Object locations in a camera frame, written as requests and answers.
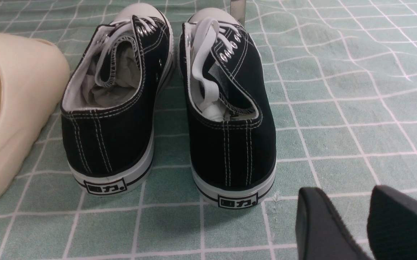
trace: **shoe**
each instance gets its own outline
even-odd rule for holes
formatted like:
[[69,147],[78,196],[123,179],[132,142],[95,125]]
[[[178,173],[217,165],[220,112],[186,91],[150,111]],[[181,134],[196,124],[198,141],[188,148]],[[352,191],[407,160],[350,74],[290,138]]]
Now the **shoe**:
[[370,260],[321,189],[299,190],[296,221],[299,260]]
[[69,64],[53,43],[0,33],[0,196],[60,101],[68,79]]
[[149,174],[154,104],[173,68],[172,28],[152,5],[96,28],[61,103],[67,159],[86,192],[131,191]]
[[377,260],[417,260],[417,201],[388,186],[375,186],[367,222]]
[[276,172],[276,129],[258,49],[232,16],[206,8],[183,24],[184,80],[192,175],[212,205],[261,202]]

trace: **black canvas sneaker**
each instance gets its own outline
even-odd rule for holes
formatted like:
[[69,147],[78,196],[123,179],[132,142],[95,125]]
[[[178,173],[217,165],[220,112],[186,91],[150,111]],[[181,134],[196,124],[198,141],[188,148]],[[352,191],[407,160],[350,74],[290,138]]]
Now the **black canvas sneaker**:
[[96,28],[61,101],[69,165],[89,194],[130,191],[149,173],[154,103],[174,67],[173,40],[167,18],[143,3]]
[[207,8],[183,24],[179,50],[197,188],[221,208],[255,206],[276,171],[276,129],[255,43],[228,13]]

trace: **metal object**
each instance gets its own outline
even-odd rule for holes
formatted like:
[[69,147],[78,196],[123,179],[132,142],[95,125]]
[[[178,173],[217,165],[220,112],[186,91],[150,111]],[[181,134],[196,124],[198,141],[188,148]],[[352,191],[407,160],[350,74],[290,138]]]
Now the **metal object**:
[[226,56],[223,53],[218,54],[218,56],[220,57],[220,59],[224,62],[228,62],[228,58],[226,58]]
[[247,0],[231,0],[231,15],[242,24],[245,25],[245,7]]

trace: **white grid line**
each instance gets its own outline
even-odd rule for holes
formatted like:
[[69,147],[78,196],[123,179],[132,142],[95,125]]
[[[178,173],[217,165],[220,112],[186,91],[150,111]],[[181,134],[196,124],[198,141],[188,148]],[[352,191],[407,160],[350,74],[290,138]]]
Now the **white grid line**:
[[12,23],[14,22],[14,20],[16,20],[18,17],[19,17],[19,15],[21,14],[21,12],[26,8],[26,7],[28,7],[29,6],[29,4],[31,3],[31,0],[29,0],[29,1],[27,1],[27,4],[21,9],[21,10],[19,10],[19,12],[16,14],[16,16],[13,18],[13,20],[11,20],[9,23],[8,23],[8,25],[5,27],[5,29],[2,31],[2,33],[5,33],[7,30],[8,30],[8,28],[12,25]]
[[[260,7],[258,6],[258,4],[255,1],[253,1],[253,3],[256,6],[256,10],[257,10],[258,16],[260,16]],[[263,26],[263,20],[260,18],[259,21],[260,21],[260,26],[262,28],[262,31],[264,32],[265,29],[264,29],[264,26]],[[271,56],[273,57],[273,62],[276,62],[276,56],[274,55],[273,48],[269,44],[268,37],[266,36],[266,33],[264,34],[264,39],[265,39],[266,44],[269,46],[269,51],[271,51]],[[288,97],[288,93],[287,93],[286,86],[284,84],[284,81],[282,80],[281,73],[279,72],[279,68],[278,68],[277,64],[275,64],[274,66],[275,66],[275,69],[276,69],[276,73],[277,73],[277,75],[279,77],[279,80],[281,81],[282,90],[284,91],[284,95],[286,97],[286,100],[287,100],[287,102],[290,102],[290,99]],[[299,123],[298,123],[297,117],[295,115],[294,108],[290,104],[288,106],[289,106],[290,112],[292,114],[292,118],[294,120],[295,126],[296,127],[299,127]],[[301,140],[301,144],[303,145],[303,150],[304,150],[304,153],[306,155],[306,158],[308,158],[308,164],[309,164],[310,169],[311,169],[311,172],[313,174],[314,181],[316,182],[316,186],[317,187],[321,187],[321,183],[319,182],[319,178],[317,177],[316,169],[314,169],[313,162],[311,161],[311,159],[309,159],[310,158],[310,153],[308,151],[308,148],[306,147],[306,143],[304,141],[303,133],[301,132],[300,129],[298,129],[298,134],[299,134],[299,137],[300,137],[300,140]]]
[[[13,2],[20,2],[20,3],[26,3],[25,7],[27,7],[30,3],[30,1],[13,1]],[[33,0],[32,2],[42,2],[41,0]],[[180,3],[180,4],[170,4],[168,3],[169,1],[166,0],[165,4],[159,4],[159,5],[164,5],[164,13],[167,13],[167,10],[169,8],[169,6],[172,5],[184,5],[184,4],[190,4],[190,3],[194,3],[194,7],[195,10],[197,10],[197,2],[196,1],[189,1],[186,3]],[[400,51],[393,51],[392,49],[388,48],[390,51],[389,52],[384,52],[384,53],[380,53],[380,54],[376,54],[376,55],[371,55],[371,56],[365,56],[365,57],[361,57],[361,58],[357,58],[357,59],[352,59],[352,56],[350,54],[349,48],[347,46],[346,40],[349,38],[353,38],[353,39],[358,39],[358,37],[356,36],[344,36],[342,34],[342,31],[363,31],[364,33],[366,33],[373,41],[377,42],[377,43],[409,43],[412,44],[413,46],[417,47],[416,41],[411,40],[410,38],[406,37],[406,39],[408,41],[377,41],[375,40],[374,37],[371,36],[371,34],[369,33],[370,31],[383,31],[383,30],[399,30],[401,33],[403,33],[403,30],[406,28],[417,28],[417,26],[396,26],[394,23],[392,23],[390,21],[389,18],[391,17],[412,17],[412,16],[416,16],[417,17],[417,13],[412,9],[414,8],[415,5],[417,5],[417,3],[404,3],[402,0],[400,0],[399,4],[377,4],[375,5],[373,2],[370,2],[371,5],[352,5],[352,6],[345,6],[343,5],[343,3],[339,0],[340,4],[342,6],[331,6],[331,7],[315,7],[312,5],[311,1],[311,7],[302,7],[302,8],[287,8],[283,6],[283,3],[281,1],[279,1],[279,3],[282,5],[282,7],[277,7],[277,6],[270,6],[271,8],[275,8],[278,10],[282,10],[282,12],[270,12],[270,13],[263,13],[260,15],[260,6],[262,7],[267,7],[268,5],[264,4],[264,1],[262,1],[262,3],[259,3],[260,1],[253,1],[253,4],[256,6],[257,8],[257,12],[258,12],[258,17],[254,18],[254,19],[250,19],[248,21],[255,21],[255,20],[259,20],[260,24],[261,24],[261,31],[260,32],[255,32],[252,33],[252,35],[260,35],[263,34],[265,40],[266,40],[266,44],[265,45],[260,45],[259,47],[268,47],[270,49],[271,55],[273,56],[273,62],[272,63],[268,63],[268,64],[264,64],[266,66],[268,65],[273,65],[276,69],[276,73],[279,76],[279,80],[278,81],[266,81],[266,83],[272,83],[272,82],[279,82],[281,83],[281,86],[283,88],[285,97],[286,97],[286,102],[271,102],[271,105],[287,105],[289,107],[289,109],[291,110],[292,113],[292,117],[294,119],[294,126],[293,127],[283,127],[283,128],[277,128],[276,131],[283,131],[283,130],[297,130],[299,133],[301,133],[301,130],[306,130],[306,129],[333,129],[333,128],[348,128],[349,131],[352,131],[353,127],[370,127],[370,126],[383,126],[383,125],[397,125],[400,130],[403,132],[403,135],[405,136],[405,138],[408,140],[412,151],[401,151],[401,152],[393,152],[393,153],[366,153],[364,154],[364,152],[362,151],[362,148],[360,149],[360,153],[358,155],[335,155],[335,156],[321,156],[321,157],[311,157],[309,155],[309,153],[306,152],[306,157],[305,158],[283,158],[283,159],[278,159],[279,163],[287,163],[287,162],[292,162],[292,161],[307,161],[311,167],[311,171],[313,172],[314,166],[312,164],[313,161],[316,160],[338,160],[338,159],[348,159],[348,158],[364,158],[367,159],[368,157],[386,157],[386,156],[400,156],[400,155],[416,155],[417,156],[417,150],[415,148],[415,146],[413,145],[412,141],[410,140],[409,136],[407,136],[406,132],[403,130],[403,125],[413,125],[413,124],[417,124],[417,121],[398,121],[396,120],[396,118],[393,116],[393,113],[391,113],[390,109],[386,106],[385,102],[383,99],[389,98],[389,97],[394,97],[394,96],[398,96],[398,95],[406,95],[406,94],[411,94],[411,93],[415,93],[417,92],[417,88],[415,89],[411,89],[411,90],[406,90],[406,91],[400,91],[400,92],[395,92],[395,93],[391,93],[391,94],[384,94],[382,95],[378,89],[377,89],[377,85],[375,83],[374,78],[372,77],[372,73],[375,73],[375,71],[370,71],[367,68],[363,68],[362,66],[359,66],[357,64],[357,62],[359,61],[364,61],[364,60],[368,60],[370,58],[376,58],[376,57],[381,57],[384,55],[393,55],[395,58],[395,61],[398,64],[398,67],[400,69],[400,71],[402,72],[402,76],[398,76],[398,75],[387,75],[388,77],[393,77],[393,78],[398,78],[398,77],[403,77],[411,82],[413,82],[410,78],[413,76],[417,76],[417,73],[413,73],[413,74],[406,74],[406,72],[403,69],[403,66],[401,65],[399,59],[398,59],[398,54],[407,54],[410,55],[411,57],[417,57],[417,54],[410,54],[410,53],[404,53],[404,52],[400,52]],[[105,6],[104,11],[103,11],[103,20],[105,18],[106,15],[110,16],[110,15],[114,15],[113,13],[107,13],[107,7],[109,5],[112,4],[112,0],[109,1],[109,4]],[[225,6],[225,9],[227,9],[227,5],[226,5],[226,1],[223,0],[223,4]],[[72,7],[77,7],[76,9],[76,13],[78,10],[78,6],[80,5],[80,3],[78,3],[77,5],[72,5],[72,6],[68,6],[68,7],[60,7],[60,8],[55,8],[55,10],[60,10],[60,9],[65,9],[65,8],[72,8]],[[51,6],[50,6],[50,10],[52,9],[52,7],[54,6],[54,3],[52,2]],[[381,6],[399,6],[399,7],[406,7],[409,10],[412,11],[413,14],[388,14],[386,15],[385,13],[382,13],[380,11],[379,8],[377,7],[381,7]],[[375,7],[377,8],[377,10],[382,14],[380,16],[353,16],[352,13],[350,12],[350,10],[355,10],[357,7]],[[319,14],[319,10],[346,10],[351,17],[347,18],[323,18],[320,14]],[[19,13],[17,14],[17,16],[10,21],[10,23],[6,26],[5,30],[7,30],[10,26],[11,23],[24,23],[24,22],[29,22],[29,21],[16,21],[16,19],[19,17],[19,14],[23,11],[24,9],[20,10]],[[326,24],[329,28],[337,30],[337,32],[340,34],[340,38],[337,39],[333,39],[330,41],[327,41],[325,43],[318,43],[318,44],[313,44],[313,45],[306,45],[304,42],[304,37],[303,35],[301,36],[301,40],[303,43],[303,46],[277,46],[277,45],[270,45],[268,42],[268,36],[270,35],[274,35],[274,34],[282,34],[285,32],[280,32],[280,33],[271,33],[271,32],[265,32],[265,28],[263,25],[263,18],[265,18],[266,16],[268,16],[269,14],[272,13],[286,13],[284,11],[293,11],[293,10],[314,10],[319,18],[306,18],[306,17],[301,17],[301,16],[296,16],[294,13],[292,13],[292,15],[294,16],[294,19],[296,21],[296,27],[288,29],[287,31],[293,31],[293,30],[297,30],[300,31],[301,28],[303,28],[304,26],[307,25],[321,25],[321,23],[314,23],[314,22],[307,22],[307,23],[303,23],[303,21],[310,21],[310,20],[315,20],[315,21],[321,21],[324,24]],[[74,18],[72,18],[70,20],[69,25],[65,28],[65,29],[56,29],[56,30],[46,30],[46,31],[38,31],[38,28],[40,28],[40,25],[42,24],[42,22],[44,21],[59,21],[59,20],[68,20],[69,18],[66,19],[50,19],[50,20],[45,20],[45,18],[48,15],[49,10],[43,10],[46,11],[45,16],[42,18],[42,20],[40,20],[39,25],[37,26],[37,29],[35,31],[28,31],[28,32],[21,32],[21,33],[15,33],[15,34],[23,34],[23,33],[31,33],[30,37],[32,37],[34,35],[35,32],[50,32],[50,31],[61,31],[63,30],[63,35],[60,37],[60,40],[57,43],[61,43],[61,42],[76,42],[76,43],[87,43],[89,41],[85,41],[85,40],[80,40],[80,39],[63,39],[66,35],[66,33],[70,30],[77,30],[79,29],[79,27],[76,28],[69,28],[70,24],[73,22]],[[390,21],[392,23],[392,25],[394,26],[393,28],[370,28],[370,29],[365,29],[359,22],[358,20],[362,19],[362,18],[372,18],[372,17],[379,17],[379,18],[386,18],[388,21]],[[85,20],[85,19],[89,19],[92,17],[88,17],[88,18],[77,18],[78,20]],[[331,20],[354,20],[361,28],[360,29],[346,29],[346,28],[336,28],[336,27],[332,27],[330,26],[327,21],[331,21]],[[361,68],[362,70],[357,70],[357,71],[352,71],[352,72],[346,72],[346,73],[341,73],[341,74],[335,74],[335,75],[331,75],[331,76],[324,76],[324,74],[322,73],[322,69],[320,70],[321,72],[321,78],[317,78],[317,79],[303,79],[303,80],[298,80],[298,81],[288,81],[288,80],[283,80],[281,77],[281,74],[278,70],[278,66],[277,64],[280,64],[282,62],[287,62],[287,61],[295,61],[295,60],[299,60],[301,58],[315,58],[316,62],[319,64],[319,60],[317,59],[316,56],[312,55],[309,51],[308,51],[308,47],[312,47],[312,46],[325,46],[329,43],[332,42],[339,42],[342,41],[342,43],[344,43],[345,46],[345,50],[347,52],[347,55],[349,57],[349,59],[338,59],[338,61],[350,61],[353,64],[357,65],[359,68]],[[284,50],[290,50],[292,48],[305,48],[308,53],[310,54],[310,56],[302,56],[302,57],[296,57],[296,58],[290,58],[290,59],[284,59],[281,61],[276,61],[276,57],[275,57],[275,53],[273,51],[273,46],[274,47],[280,47],[283,48]],[[68,57],[73,57],[73,56],[81,56],[82,54],[73,54],[73,53],[68,53],[66,54],[66,56]],[[330,61],[332,60],[337,60],[337,59],[332,59],[329,57],[324,57],[325,59],[328,59]],[[285,83],[287,82],[313,82],[313,81],[323,81],[324,83],[326,83],[326,79],[331,79],[334,77],[338,77],[338,76],[343,76],[343,75],[347,75],[347,74],[356,74],[356,73],[364,73],[364,74],[368,74],[370,76],[370,79],[372,81],[373,87],[376,90],[377,96],[368,96],[368,97],[349,97],[349,98],[340,98],[340,97],[335,97],[332,95],[331,89],[329,88],[328,84],[326,84],[327,90],[329,92],[329,94],[331,95],[331,99],[316,99],[316,100],[301,100],[301,101],[291,101],[288,98],[288,94],[287,94],[287,90],[285,87]],[[343,113],[343,110],[339,107],[339,103],[341,101],[363,101],[363,100],[380,100],[384,106],[384,108],[389,112],[389,114],[392,116],[392,120],[393,121],[388,121],[388,122],[377,122],[377,123],[349,123],[346,118],[345,118],[345,114]],[[294,105],[297,104],[317,104],[317,103],[321,103],[321,102],[334,102],[337,105],[337,109],[340,113],[340,116],[342,117],[343,121],[344,121],[344,125],[316,125],[316,126],[300,126],[298,124],[298,120],[297,117],[294,113]],[[179,111],[179,112],[185,112],[185,108],[162,108],[159,109],[158,112],[170,112],[170,111]],[[42,148],[42,152],[39,155],[39,158],[37,160],[37,163],[40,161],[40,158],[42,157],[42,154],[44,152],[45,146],[47,146],[47,143],[50,141],[55,141],[55,140],[62,140],[62,138],[50,138],[50,134],[53,130],[54,125],[56,124],[56,121],[59,120],[59,113],[54,113],[53,115],[58,116],[57,119],[55,120],[55,122],[53,123],[53,125],[50,128],[50,131],[47,135],[47,138],[45,140],[39,140],[36,143],[37,144],[42,144],[43,148]],[[167,134],[167,133],[162,133],[159,135],[156,135],[157,138],[175,138],[175,137],[187,137],[188,134],[187,133],[180,133],[180,134]],[[304,142],[304,138],[302,135],[299,135],[300,139],[302,141],[302,145],[305,151],[307,151],[307,147],[306,147],[306,143]],[[354,133],[352,134],[352,137],[354,138],[355,143],[358,143],[356,136],[354,135]],[[190,165],[161,165],[161,166],[153,166],[152,169],[165,169],[165,168],[189,168]],[[31,172],[29,173],[24,173],[24,174],[20,174],[19,176],[16,176],[16,179],[22,179],[22,178],[27,178],[26,181],[26,185],[24,187],[23,193],[21,195],[21,197],[19,198],[18,204],[17,204],[17,208],[15,209],[15,211],[11,214],[2,214],[0,215],[0,218],[4,218],[4,217],[11,217],[10,220],[10,224],[7,227],[7,231],[6,234],[4,236],[4,241],[2,241],[2,245],[0,247],[0,257],[2,256],[3,253],[3,249],[4,249],[4,243],[6,243],[6,240],[8,239],[9,236],[9,232],[11,230],[11,225],[14,223],[14,218],[17,216],[48,216],[48,215],[65,215],[65,214],[73,214],[74,215],[74,222],[73,222],[73,226],[71,228],[71,232],[70,232],[70,236],[68,239],[68,244],[65,247],[65,252],[63,254],[63,259],[74,259],[74,258],[68,258],[68,252],[69,252],[69,248],[70,248],[70,243],[72,243],[72,237],[75,234],[75,226],[76,226],[76,221],[75,219],[78,220],[78,217],[80,214],[89,214],[89,213],[100,213],[100,212],[115,212],[115,211],[134,211],[137,210],[137,212],[140,212],[142,209],[144,208],[150,208],[150,207],[177,207],[177,206],[196,206],[198,205],[200,207],[200,222],[201,222],[201,229],[200,229],[200,241],[201,241],[201,246],[199,250],[181,250],[181,251],[170,251],[170,252],[145,252],[145,253],[136,253],[136,247],[137,247],[137,237],[133,238],[133,244],[132,244],[132,248],[135,247],[135,251],[133,251],[131,253],[127,253],[127,254],[119,254],[119,255],[100,255],[100,256],[94,256],[94,257],[85,257],[85,258],[75,258],[75,259],[85,259],[85,260],[105,260],[105,259],[113,259],[113,258],[130,258],[130,259],[134,259],[137,257],[146,257],[146,256],[168,256],[168,255],[188,255],[188,254],[200,254],[201,255],[201,259],[205,259],[205,253],[211,253],[211,252],[244,252],[244,251],[250,251],[250,250],[269,250],[271,252],[271,259],[275,259],[275,253],[274,250],[275,249],[279,249],[279,248],[296,248],[296,244],[281,244],[281,245],[274,245],[272,240],[271,240],[271,230],[269,227],[269,222],[268,222],[268,218],[271,216],[268,216],[268,213],[266,212],[266,205],[265,203],[271,202],[271,201],[281,201],[281,200],[296,200],[297,196],[272,196],[269,198],[266,198],[264,202],[262,202],[261,206],[262,206],[262,212],[263,212],[263,220],[265,222],[265,229],[267,232],[267,237],[268,237],[268,245],[261,245],[261,246],[253,246],[253,247],[230,247],[230,248],[205,248],[205,231],[204,231],[204,214],[203,214],[203,209],[204,206],[207,205],[206,202],[204,202],[202,200],[202,197],[200,197],[199,202],[190,202],[190,203],[174,203],[174,204],[148,204],[148,205],[143,205],[142,204],[142,199],[143,199],[143,194],[144,194],[144,184],[141,187],[141,193],[140,193],[140,202],[138,204],[138,206],[134,206],[134,207],[125,207],[125,208],[112,208],[112,209],[81,209],[81,205],[83,203],[83,196],[84,193],[82,193],[81,197],[80,197],[80,201],[77,207],[77,210],[75,211],[51,211],[51,212],[20,212],[19,211],[19,207],[21,206],[21,203],[23,201],[23,197],[24,194],[27,191],[27,188],[29,187],[29,182],[31,181],[32,177],[34,175],[37,174],[70,174],[69,171],[51,171],[51,170],[46,170],[46,171],[35,171],[36,166],[32,169]],[[313,177],[315,179],[315,181],[317,182],[317,185],[319,186],[319,180],[317,178],[317,175],[315,175],[315,173],[313,173]],[[404,193],[414,193],[417,192],[417,188],[414,189],[407,189],[407,190],[403,190],[402,192]],[[365,191],[365,192],[353,192],[353,193],[346,193],[346,194],[329,194],[330,198],[350,198],[350,197],[355,197],[355,196],[370,196],[370,191]],[[139,219],[137,217],[136,219],[136,224],[139,225]],[[138,230],[135,230],[134,236],[138,236]],[[367,243],[367,239],[360,239],[357,240],[358,243]]]
[[80,194],[79,204],[77,206],[77,211],[74,214],[74,220],[72,222],[72,227],[70,229],[69,237],[67,240],[67,244],[63,253],[63,259],[66,259],[69,255],[69,250],[72,244],[72,239],[74,238],[75,230],[77,228],[77,223],[79,222],[79,215],[80,211],[82,210],[83,200],[85,199],[85,191],[82,191]]
[[[417,188],[412,189],[403,189],[400,192],[404,194],[413,194],[417,192]],[[354,196],[370,196],[372,194],[371,191],[361,191],[361,192],[346,192],[346,193],[339,193],[339,194],[327,194],[329,198],[349,198]],[[282,200],[297,200],[298,196],[270,196],[263,200],[263,202],[278,202]],[[141,206],[141,209],[148,209],[148,208],[157,208],[157,207],[188,207],[188,206],[200,206],[209,205],[207,202],[185,202],[185,203],[164,203],[164,204],[144,204]],[[139,206],[133,207],[123,207],[123,208],[105,208],[105,209],[81,209],[75,211],[44,211],[44,212],[24,212],[19,211],[16,213],[10,214],[0,214],[1,218],[13,217],[13,216],[56,216],[56,215],[75,215],[75,214],[97,214],[97,213],[105,213],[105,212],[125,212],[125,211],[137,211]]]
[[[349,48],[348,48],[348,45],[347,45],[347,43],[346,43],[346,41],[343,39],[342,40],[343,41],[343,45],[345,46],[345,50],[347,51],[347,54],[348,54],[348,57],[350,58],[350,59],[352,59],[352,56],[351,56],[351,53],[350,53],[350,51],[349,51]],[[354,65],[356,65],[356,66],[359,66],[360,68],[362,68],[363,69],[363,67],[362,66],[360,66],[359,64],[357,64],[355,61],[352,61],[352,63],[354,64]],[[411,148],[412,148],[412,150],[416,153],[416,155],[417,155],[417,149],[415,148],[415,145],[414,145],[414,143],[412,142],[412,140],[410,139],[410,137],[407,135],[407,133],[406,133],[406,131],[404,130],[404,128],[403,128],[403,126],[399,123],[399,121],[396,119],[396,117],[395,117],[395,115],[393,114],[393,112],[390,110],[390,108],[388,108],[388,106],[386,105],[386,102],[385,102],[385,100],[383,99],[383,97],[382,97],[382,95],[381,95],[381,93],[380,93],[380,90],[378,89],[378,86],[377,86],[377,84],[376,84],[376,82],[375,82],[375,79],[374,79],[374,77],[373,77],[373,75],[372,75],[372,73],[370,72],[370,71],[367,71],[367,74],[368,74],[368,76],[370,77],[370,80],[372,81],[372,85],[373,85],[373,87],[374,87],[374,89],[375,89],[375,92],[377,93],[377,96],[379,96],[380,97],[380,101],[382,102],[382,105],[383,105],[383,107],[387,110],[387,112],[390,114],[390,116],[391,116],[391,118],[393,119],[393,121],[395,121],[396,122],[396,124],[398,125],[398,127],[399,127],[399,129],[400,129],[400,131],[403,133],[403,135],[404,135],[404,137],[406,138],[406,140],[408,141],[408,143],[409,143],[409,145],[411,146]]]
[[136,250],[138,249],[138,234],[140,230],[140,220],[141,220],[141,212],[143,209],[143,199],[144,199],[144,189],[146,187],[146,180],[143,181],[141,184],[141,191],[140,191],[140,201],[138,202],[138,208],[136,213],[136,220],[135,220],[135,230],[133,232],[133,242],[131,246],[131,255],[132,257],[130,260],[135,260]]
[[[311,5],[311,7],[314,7],[313,3],[311,3],[311,1],[310,1],[310,0],[308,0],[308,3]],[[317,13],[317,15],[318,15],[319,17],[321,17],[321,15],[319,14],[319,12],[318,12],[317,10],[315,10],[315,12]],[[299,20],[297,19],[297,17],[296,17],[295,15],[294,15],[294,18],[295,18],[295,22],[296,22],[296,24],[297,24],[297,25],[299,25]],[[314,57],[314,60],[316,61],[317,67],[319,68],[319,72],[321,73],[321,76],[322,76],[323,81],[324,81],[324,85],[325,85],[325,87],[327,88],[327,91],[329,92],[329,95],[332,97],[332,99],[335,99],[335,96],[334,96],[334,94],[332,93],[332,90],[330,89],[330,87],[329,87],[329,84],[328,84],[327,80],[326,80],[326,79],[324,79],[324,71],[322,70],[322,65],[321,65],[321,63],[319,62],[319,59],[318,59],[315,55],[313,55],[313,54],[309,51],[308,47],[306,46],[306,42],[305,42],[305,40],[304,40],[304,38],[303,38],[303,33],[302,33],[301,29],[299,29],[299,34],[300,34],[300,38],[301,38],[301,41],[302,41],[302,43],[303,43],[303,46],[304,46],[305,50],[307,51],[307,53],[308,53],[309,55],[313,56],[313,57]],[[344,121],[345,125],[347,126],[347,129],[348,129],[348,131],[349,131],[349,133],[350,133],[350,135],[351,135],[352,139],[354,140],[354,143],[356,144],[357,149],[358,149],[358,150],[359,150],[359,152],[361,153],[362,158],[364,159],[364,162],[365,162],[365,164],[367,165],[367,168],[368,168],[368,169],[369,169],[369,171],[370,171],[370,174],[371,174],[371,175],[372,175],[372,177],[374,178],[374,180],[375,180],[375,184],[379,185],[379,184],[380,184],[380,180],[378,179],[377,175],[375,174],[375,171],[374,171],[374,169],[372,168],[372,165],[370,164],[370,162],[369,162],[369,160],[368,160],[367,156],[365,156],[365,153],[364,153],[364,151],[363,151],[363,149],[362,149],[361,144],[359,143],[359,140],[357,140],[356,135],[354,134],[354,132],[353,132],[352,128],[349,126],[348,120],[347,120],[347,118],[345,117],[345,114],[343,113],[342,108],[340,107],[340,104],[339,104],[337,101],[334,101],[334,104],[337,106],[337,110],[338,110],[338,112],[340,113],[340,116],[342,117],[342,120]]]
[[[53,128],[54,128],[54,125],[55,125],[55,124],[53,123],[52,127],[50,128],[50,130],[49,130],[49,132],[48,132],[48,135],[47,135],[48,137],[49,137],[49,136],[50,136],[50,134],[52,133]],[[41,159],[42,159],[42,156],[43,156],[43,154],[44,154],[44,152],[45,152],[45,148],[46,148],[46,147],[47,147],[47,144],[45,143],[45,144],[43,145],[43,147],[42,147],[42,150],[40,151],[40,155],[39,155],[39,157],[37,158],[37,161],[36,161],[36,163],[35,163],[34,167],[32,168],[32,172],[33,172],[33,173],[34,173],[34,172],[35,172],[35,170],[37,169],[37,166],[39,166],[39,163],[40,163],[40,161],[41,161]],[[11,220],[10,220],[10,222],[9,222],[9,224],[8,224],[8,227],[7,227],[6,231],[5,231],[4,238],[2,239],[2,243],[0,244],[0,258],[2,257],[2,254],[3,254],[3,252],[4,252],[4,248],[5,248],[6,242],[7,242],[7,240],[8,240],[9,234],[10,234],[10,232],[11,232],[11,228],[13,227],[14,220],[16,219],[17,213],[18,213],[18,211],[19,211],[19,207],[21,207],[22,201],[24,200],[24,196],[26,196],[26,192],[27,192],[27,190],[28,190],[28,188],[29,188],[29,185],[30,185],[30,183],[31,183],[32,177],[33,177],[33,175],[29,176],[29,178],[27,179],[26,184],[24,185],[24,189],[22,190],[21,197],[19,198],[18,204],[16,205],[16,209],[14,209],[14,213],[13,213],[13,215],[12,215],[12,217],[11,217]]]
[[276,260],[276,253],[274,252],[273,247],[273,238],[271,236],[271,229],[269,228],[268,214],[266,212],[266,205],[263,201],[261,202],[261,207],[263,212],[263,220],[265,222],[266,237],[268,238],[269,253],[271,255],[271,260]]

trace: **white rubber sole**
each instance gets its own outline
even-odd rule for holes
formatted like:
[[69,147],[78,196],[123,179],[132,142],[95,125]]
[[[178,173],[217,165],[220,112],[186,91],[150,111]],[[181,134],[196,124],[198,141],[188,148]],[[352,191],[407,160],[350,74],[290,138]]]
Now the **white rubber sole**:
[[151,172],[154,156],[154,127],[151,132],[148,147],[141,159],[131,168],[113,176],[95,178],[85,176],[70,167],[75,180],[88,194],[104,196],[126,193],[137,188]]
[[[168,21],[167,17],[165,17],[163,14],[162,16],[164,17],[170,32],[170,44],[168,50],[169,58],[167,59],[167,62],[165,64],[164,72],[162,73],[162,78],[159,81],[159,86],[157,88],[155,100],[157,100],[162,90],[169,82],[170,78],[172,77],[173,69],[175,68],[174,33],[172,31],[172,27],[170,26],[170,22]],[[77,183],[88,194],[96,196],[123,194],[136,189],[139,185],[141,185],[144,182],[149,173],[151,173],[153,156],[154,124],[151,132],[151,138],[149,139],[146,151],[144,152],[143,156],[138,161],[138,163],[136,163],[131,168],[121,173],[117,173],[113,176],[94,178],[85,176],[82,173],[75,171],[70,165],[69,167]]]
[[192,177],[194,178],[199,193],[210,205],[224,209],[245,209],[258,205],[271,190],[276,177],[275,165],[268,179],[259,185],[243,191],[227,191],[203,181],[192,166],[191,169]]

